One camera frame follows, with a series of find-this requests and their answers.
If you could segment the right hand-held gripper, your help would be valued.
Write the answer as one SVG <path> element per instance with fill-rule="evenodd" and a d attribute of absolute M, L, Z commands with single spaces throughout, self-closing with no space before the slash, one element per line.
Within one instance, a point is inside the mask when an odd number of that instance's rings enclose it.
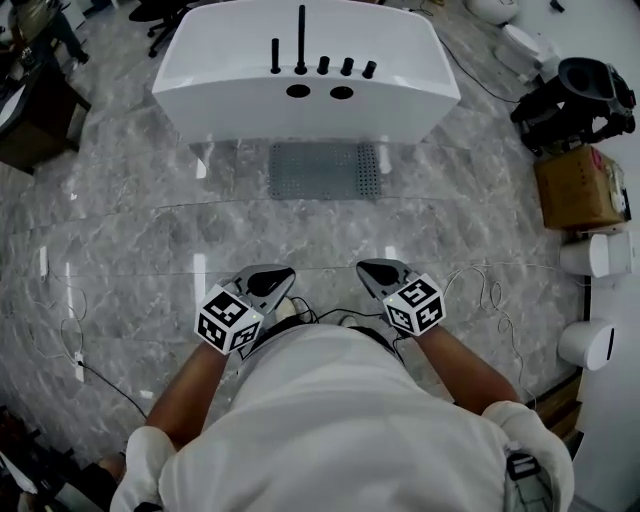
<path fill-rule="evenodd" d="M 428 274 L 385 258 L 363 260 L 356 272 L 399 333 L 421 336 L 446 318 L 443 292 Z"/>

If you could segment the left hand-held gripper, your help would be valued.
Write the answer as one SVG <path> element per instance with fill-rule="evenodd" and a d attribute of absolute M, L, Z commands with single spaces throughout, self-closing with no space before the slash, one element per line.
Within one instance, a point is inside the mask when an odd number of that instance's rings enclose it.
<path fill-rule="evenodd" d="M 194 332 L 223 355 L 249 355 L 259 347 L 264 320 L 293 286 L 295 271 L 284 265 L 248 266 L 215 285 L 195 314 Z"/>

